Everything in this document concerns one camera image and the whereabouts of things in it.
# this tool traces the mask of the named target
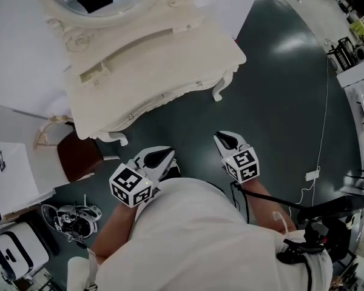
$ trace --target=dark green floor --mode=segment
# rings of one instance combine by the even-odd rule
[[[105,154],[118,153],[122,162],[141,149],[172,146],[183,176],[202,179],[230,196],[231,178],[221,171],[212,135],[217,130],[239,133],[254,146],[260,160],[261,182],[272,195],[298,201],[309,187],[305,173],[317,162],[326,93],[326,55],[310,29],[284,0],[256,0],[238,37],[247,56],[232,84],[215,102],[210,90],[186,94],[143,115],[124,132],[129,145],[103,144]],[[360,167],[354,121],[343,89],[329,66],[329,104],[315,203],[335,197],[344,175]],[[96,175],[57,188],[49,200],[56,205],[82,203],[83,194],[103,211],[101,227],[117,204],[108,179],[120,164],[107,161]],[[310,205],[311,193],[303,204]],[[73,243],[54,234],[60,256],[46,266],[66,283],[67,261],[86,256]],[[94,240],[92,236],[87,243]]]

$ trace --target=curved table leg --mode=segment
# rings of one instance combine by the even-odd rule
[[[220,101],[223,99],[223,97],[220,95],[220,92],[224,89],[226,89],[229,84],[233,80],[233,70],[228,70],[223,78],[220,80],[220,82],[217,83],[217,85],[213,89],[213,98],[216,101]]]
[[[98,138],[104,142],[120,141],[122,147],[128,144],[127,137],[123,133],[118,132],[98,132],[92,136],[93,139]]]

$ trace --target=mirror frame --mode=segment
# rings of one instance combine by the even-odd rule
[[[136,6],[110,16],[86,16],[70,11],[57,0],[38,0],[45,11],[65,24],[84,28],[102,28],[117,26],[134,19],[147,11],[158,0],[141,0]]]

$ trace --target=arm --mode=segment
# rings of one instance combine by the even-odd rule
[[[265,187],[259,182],[259,180],[252,179],[242,184],[243,190],[250,192],[269,195]],[[289,232],[293,232],[296,229],[289,215],[280,207],[277,202],[267,201],[265,199],[256,198],[247,195],[248,205],[252,209],[254,216],[256,217],[257,224],[266,229],[276,230],[279,233],[285,233],[286,229],[281,220],[275,221],[272,213],[278,211],[287,223]]]
[[[102,264],[128,242],[137,210],[138,206],[129,208],[124,204],[117,205],[90,248],[98,264]]]

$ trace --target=yellow object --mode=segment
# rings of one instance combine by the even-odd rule
[[[359,36],[364,36],[364,23],[362,21],[352,23],[349,29],[356,32]]]

